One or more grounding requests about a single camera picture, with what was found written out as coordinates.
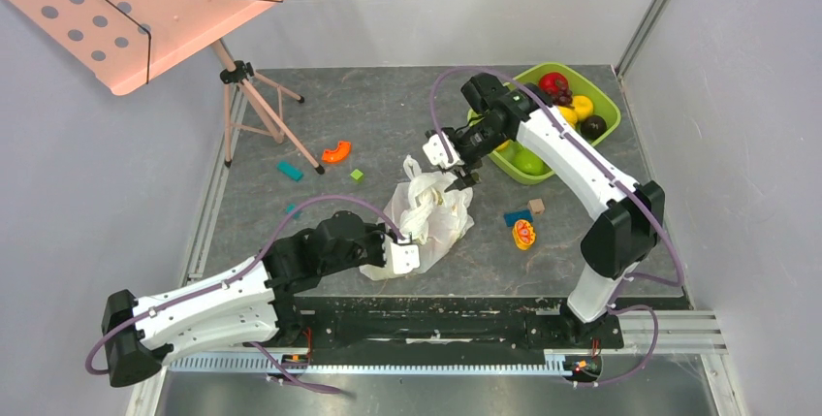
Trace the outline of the white plastic bag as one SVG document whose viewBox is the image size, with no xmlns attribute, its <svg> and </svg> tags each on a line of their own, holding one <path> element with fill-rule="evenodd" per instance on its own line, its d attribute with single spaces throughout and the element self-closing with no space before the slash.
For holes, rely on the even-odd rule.
<svg viewBox="0 0 822 416">
<path fill-rule="evenodd" d="M 421 266 L 411 273 L 422 274 L 430 270 L 474 226 L 468 213 L 473 200 L 471 188 L 445 192 L 453 181 L 447 173 L 424 172 L 416 159 L 406 156 L 402 163 L 407 180 L 398 184 L 385 213 L 409 237 L 420 246 Z M 371 280 L 398 278 L 385 268 L 360 267 L 360 272 Z"/>
</svg>

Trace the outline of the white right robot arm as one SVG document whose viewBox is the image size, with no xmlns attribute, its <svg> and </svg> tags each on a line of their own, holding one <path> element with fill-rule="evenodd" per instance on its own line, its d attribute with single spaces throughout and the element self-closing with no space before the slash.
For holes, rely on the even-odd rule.
<svg viewBox="0 0 822 416">
<path fill-rule="evenodd" d="M 583 204 L 593 224 L 583 237 L 585 267 L 559 321 L 562 338 L 584 346 L 628 278 L 660 242 L 665 194 L 639 183 L 589 144 L 549 96 L 533 83 L 474 68 L 460 92 L 476 121 L 453 128 L 433 124 L 424 152 L 430 164 L 457 177 L 453 188 L 477 183 L 481 161 L 502 144 L 522 145 L 542 160 Z"/>
</svg>

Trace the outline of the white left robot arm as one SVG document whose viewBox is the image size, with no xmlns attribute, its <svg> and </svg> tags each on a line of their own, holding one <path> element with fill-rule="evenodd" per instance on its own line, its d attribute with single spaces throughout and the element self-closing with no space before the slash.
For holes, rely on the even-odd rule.
<svg viewBox="0 0 822 416">
<path fill-rule="evenodd" d="M 113 388 L 143 382 L 186 356 L 236 344 L 297 343 L 304 320 L 294 301 L 328 275 L 360 266 L 384 268 L 416 249 L 389 232 L 339 211 L 315 228 L 276 240 L 239 265 L 167 293 L 111 294 L 102 321 Z"/>
</svg>

